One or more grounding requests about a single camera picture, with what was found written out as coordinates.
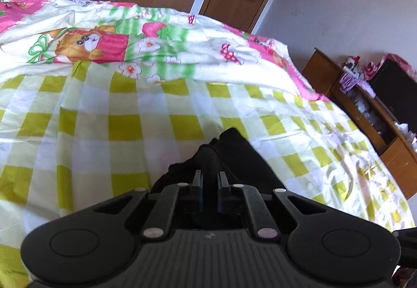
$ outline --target blanket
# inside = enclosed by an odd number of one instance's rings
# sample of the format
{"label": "blanket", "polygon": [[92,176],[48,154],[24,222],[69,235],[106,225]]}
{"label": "blanket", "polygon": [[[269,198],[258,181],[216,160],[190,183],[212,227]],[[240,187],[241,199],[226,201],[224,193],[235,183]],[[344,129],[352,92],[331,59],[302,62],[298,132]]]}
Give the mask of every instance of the blanket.
{"label": "blanket", "polygon": [[23,3],[0,16],[0,286],[28,283],[19,248],[32,229],[150,188],[230,127],[290,191],[414,227],[369,140],[284,44],[168,9]]}

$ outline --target purple towel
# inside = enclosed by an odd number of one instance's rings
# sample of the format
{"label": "purple towel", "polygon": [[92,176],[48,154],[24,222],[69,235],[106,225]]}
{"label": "purple towel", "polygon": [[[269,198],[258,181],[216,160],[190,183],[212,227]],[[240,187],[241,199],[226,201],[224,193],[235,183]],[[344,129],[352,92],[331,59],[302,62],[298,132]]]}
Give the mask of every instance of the purple towel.
{"label": "purple towel", "polygon": [[358,79],[356,76],[350,74],[350,73],[344,73],[342,77],[340,78],[340,90],[343,93],[349,92],[355,85],[358,85],[360,88],[362,88],[366,93],[370,95],[370,97],[375,97],[375,92],[365,80]]}

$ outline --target black cloth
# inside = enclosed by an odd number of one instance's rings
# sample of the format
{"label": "black cloth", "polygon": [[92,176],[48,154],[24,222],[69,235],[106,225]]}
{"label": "black cloth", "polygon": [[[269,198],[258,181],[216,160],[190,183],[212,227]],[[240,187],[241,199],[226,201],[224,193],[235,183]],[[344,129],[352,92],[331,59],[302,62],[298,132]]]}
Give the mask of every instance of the black cloth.
{"label": "black cloth", "polygon": [[217,188],[220,171],[225,172],[229,184],[251,185],[261,194],[271,194],[274,188],[285,188],[251,144],[236,128],[230,128],[220,134],[219,139],[200,146],[191,159],[171,165],[151,193],[161,192],[165,186],[174,183],[192,183],[196,170],[203,173],[204,191]]}

